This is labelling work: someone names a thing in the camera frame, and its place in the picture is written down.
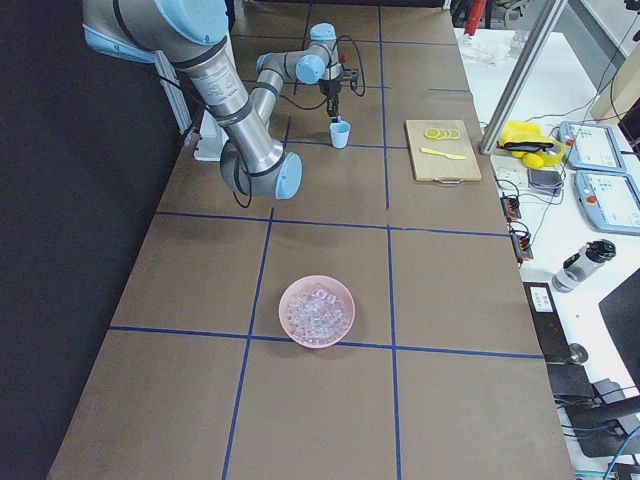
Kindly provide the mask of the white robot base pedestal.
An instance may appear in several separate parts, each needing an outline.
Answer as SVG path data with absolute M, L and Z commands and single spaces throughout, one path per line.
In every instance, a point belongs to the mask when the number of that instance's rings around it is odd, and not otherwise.
M 205 110 L 199 127 L 199 140 L 194 150 L 194 158 L 201 162 L 219 162 L 225 136 L 214 117 Z

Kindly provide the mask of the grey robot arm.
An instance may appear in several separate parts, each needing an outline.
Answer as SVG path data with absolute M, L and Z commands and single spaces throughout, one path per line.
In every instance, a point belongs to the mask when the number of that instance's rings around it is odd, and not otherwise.
M 220 171 L 229 189 L 276 200 L 290 199 L 298 192 L 302 160 L 271 136 L 270 117 L 287 80 L 318 84 L 328 97 L 335 96 L 343 69 L 333 25 L 314 25 L 304 50 L 261 56 L 257 84 L 248 91 L 225 50 L 229 42 L 226 2 L 85 1 L 82 8 L 85 40 L 95 51 L 137 62 L 161 51 L 190 78 L 228 137 Z

